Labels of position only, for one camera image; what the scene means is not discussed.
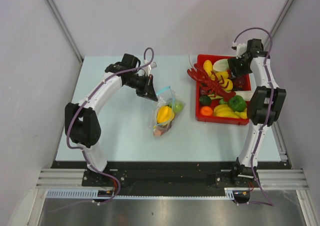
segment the purple cable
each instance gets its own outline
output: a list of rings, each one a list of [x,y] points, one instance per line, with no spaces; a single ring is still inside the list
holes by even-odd
[[[274,92],[275,92],[275,89],[274,89],[274,86],[271,82],[271,76],[270,76],[270,73],[269,73],[269,70],[268,70],[268,67],[267,67],[267,59],[270,55],[270,52],[271,52],[271,49],[272,49],[272,45],[273,45],[273,39],[272,39],[272,36],[270,34],[270,32],[268,32],[266,29],[263,29],[263,28],[260,28],[260,27],[252,27],[252,28],[249,28],[249,29],[246,29],[244,31],[242,31],[241,33],[239,33],[239,35],[237,35],[237,37],[235,38],[234,42],[236,42],[236,40],[238,39],[238,37],[243,34],[244,32],[247,32],[247,31],[250,31],[250,30],[261,30],[261,31],[264,31],[267,33],[269,39],[270,39],[270,47],[269,47],[269,50],[268,50],[268,53],[266,54],[265,58],[264,58],[264,61],[263,61],[263,66],[264,66],[264,69],[265,69],[265,72],[266,72],[266,76],[268,78],[268,83],[270,84],[270,87],[271,87],[271,93],[270,93],[270,100],[269,100],[269,103],[268,103],[268,109],[267,109],[267,113],[266,113],[266,118],[265,118],[265,121],[264,121],[264,124],[261,126],[261,128],[259,129],[259,134],[258,134],[258,138],[257,138],[257,141],[256,141],[256,144],[255,144],[255,147],[253,149],[253,153],[252,153],[252,156],[251,156],[251,170],[252,170],[252,173],[253,173],[253,177],[254,177],[254,180],[256,181],[256,183],[258,184],[262,194],[264,195],[264,197],[267,199],[267,201],[269,202],[260,202],[260,201],[253,201],[253,202],[248,202],[248,203],[237,203],[236,200],[234,200],[234,202],[237,204],[237,205],[247,205],[247,204],[265,204],[265,205],[269,205],[269,206],[274,206],[274,203],[272,202],[272,200],[270,199],[270,197],[267,195],[267,193],[264,191],[264,189],[262,188],[259,180],[258,180],[258,177],[255,173],[255,169],[254,169],[254,158],[255,158],[255,154],[257,152],[257,149],[258,149],[258,146],[259,146],[259,143],[260,143],[260,140],[261,140],[261,136],[262,136],[262,130],[264,129],[264,127],[267,125],[268,123],[268,119],[269,119],[269,116],[270,116],[270,111],[271,111],[271,105],[272,105],[272,101],[273,101],[273,97],[274,97]]]
[[[72,127],[73,127],[73,125],[74,125],[74,123],[75,123],[75,121],[76,121],[76,119],[77,119],[80,111],[82,110],[82,108],[83,108],[83,107],[87,104],[87,102],[95,95],[95,93],[97,93],[97,91],[102,87],[103,84],[105,84],[108,80],[110,80],[112,77],[114,77],[114,76],[116,76],[116,75],[142,69],[142,68],[144,68],[144,67],[149,66],[149,65],[153,62],[154,57],[155,57],[155,52],[154,52],[154,50],[153,50],[151,47],[148,47],[148,48],[145,49],[145,51],[144,51],[144,53],[143,53],[143,59],[144,59],[144,60],[146,59],[147,51],[148,51],[148,50],[151,50],[151,59],[150,59],[150,61],[149,61],[148,63],[146,63],[145,65],[140,66],[140,67],[136,67],[136,68],[132,68],[132,69],[127,69],[127,70],[123,70],[123,71],[120,71],[120,72],[116,72],[116,73],[112,74],[111,76],[107,77],[104,82],[101,82],[101,83],[94,89],[94,91],[88,96],[87,100],[85,100],[85,101],[82,103],[82,105],[78,108],[78,110],[77,110],[76,113],[74,114],[74,116],[73,116],[73,118],[72,118],[72,120],[71,120],[71,123],[70,123],[70,125],[69,125],[67,134],[66,134],[66,144],[67,144],[68,148],[70,148],[70,149],[81,149],[81,150],[82,150],[83,157],[84,157],[87,165],[90,165],[90,167],[91,167],[95,172],[100,173],[100,174],[102,174],[103,176],[110,177],[111,179],[114,179],[114,180],[117,182],[118,190],[116,191],[116,193],[115,193],[112,197],[110,197],[109,199],[107,199],[106,201],[101,202],[100,204],[106,204],[106,203],[108,203],[109,201],[111,201],[112,199],[114,199],[114,198],[119,194],[120,189],[121,189],[120,182],[119,182],[119,180],[118,180],[116,177],[114,177],[114,176],[112,176],[112,175],[110,175],[110,174],[101,172],[101,171],[99,171],[98,169],[96,169],[94,166],[92,166],[91,163],[90,163],[90,161],[89,161],[89,159],[88,159],[88,157],[87,157],[87,155],[86,155],[86,152],[85,152],[81,147],[72,147],[72,146],[70,145],[70,133],[71,133],[71,129],[72,129]],[[82,202],[92,202],[92,201],[91,201],[91,200],[78,201],[78,202],[75,202],[75,203],[72,203],[72,204],[69,204],[69,205],[66,205],[66,206],[63,206],[63,207],[60,207],[60,208],[51,210],[50,212],[56,212],[56,211],[59,211],[59,210],[61,210],[61,209],[65,209],[65,208],[71,207],[71,206],[73,206],[73,205],[76,205],[76,204],[78,204],[78,203],[82,203]]]

